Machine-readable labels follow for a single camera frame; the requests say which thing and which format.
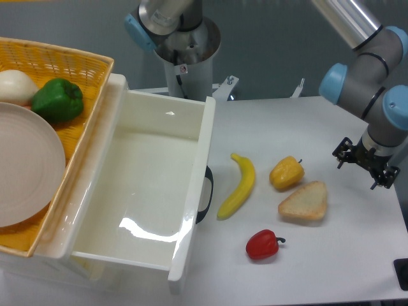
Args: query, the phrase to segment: blue joint cap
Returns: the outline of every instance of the blue joint cap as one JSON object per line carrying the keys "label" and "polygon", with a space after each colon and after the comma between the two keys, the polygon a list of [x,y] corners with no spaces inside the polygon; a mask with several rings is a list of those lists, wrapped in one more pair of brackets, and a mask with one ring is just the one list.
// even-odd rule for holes
{"label": "blue joint cap", "polygon": [[391,88],[384,95],[382,110],[393,126],[408,131],[408,86]]}
{"label": "blue joint cap", "polygon": [[321,81],[319,94],[336,105],[339,102],[339,97],[343,89],[346,74],[346,65],[339,63],[335,64],[329,69],[329,71],[327,71],[323,81]]}
{"label": "blue joint cap", "polygon": [[397,27],[391,26],[391,27],[386,27],[387,30],[393,31],[396,35],[401,40],[402,43],[402,57],[405,57],[405,55],[408,52],[408,35],[404,30],[401,30]]}
{"label": "blue joint cap", "polygon": [[132,14],[128,14],[125,17],[124,23],[127,33],[144,51],[152,52],[157,48],[145,29]]}

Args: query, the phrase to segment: white drawer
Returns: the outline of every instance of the white drawer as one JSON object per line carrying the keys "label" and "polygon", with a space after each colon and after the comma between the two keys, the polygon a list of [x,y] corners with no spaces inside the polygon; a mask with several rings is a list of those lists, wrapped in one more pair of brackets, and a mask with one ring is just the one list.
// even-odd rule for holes
{"label": "white drawer", "polygon": [[99,268],[151,269],[177,294],[205,179],[215,100],[138,91],[118,97],[101,109],[104,125],[95,129],[66,206],[35,256],[84,268],[97,262]]}

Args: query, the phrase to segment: white onion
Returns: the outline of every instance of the white onion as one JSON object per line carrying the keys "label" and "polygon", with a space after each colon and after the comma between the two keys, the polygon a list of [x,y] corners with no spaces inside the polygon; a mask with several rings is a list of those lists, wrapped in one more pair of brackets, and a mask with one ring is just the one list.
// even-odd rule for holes
{"label": "white onion", "polygon": [[24,72],[19,70],[0,72],[0,102],[27,106],[37,91],[37,85]]}

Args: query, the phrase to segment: yellow bell pepper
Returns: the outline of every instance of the yellow bell pepper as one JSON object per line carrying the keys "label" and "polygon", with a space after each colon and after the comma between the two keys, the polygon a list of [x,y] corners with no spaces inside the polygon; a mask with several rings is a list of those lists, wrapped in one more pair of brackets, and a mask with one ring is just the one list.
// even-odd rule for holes
{"label": "yellow bell pepper", "polygon": [[288,156],[279,161],[269,174],[269,181],[276,189],[285,189],[299,182],[305,175],[301,164],[293,157]]}

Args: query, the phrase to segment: beige plate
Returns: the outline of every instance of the beige plate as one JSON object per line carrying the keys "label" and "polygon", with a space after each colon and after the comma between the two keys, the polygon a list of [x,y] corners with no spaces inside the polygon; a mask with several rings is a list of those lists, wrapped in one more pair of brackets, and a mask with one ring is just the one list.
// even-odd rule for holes
{"label": "beige plate", "polygon": [[0,227],[44,208],[64,171],[64,149],[54,129],[30,110],[0,103]]}

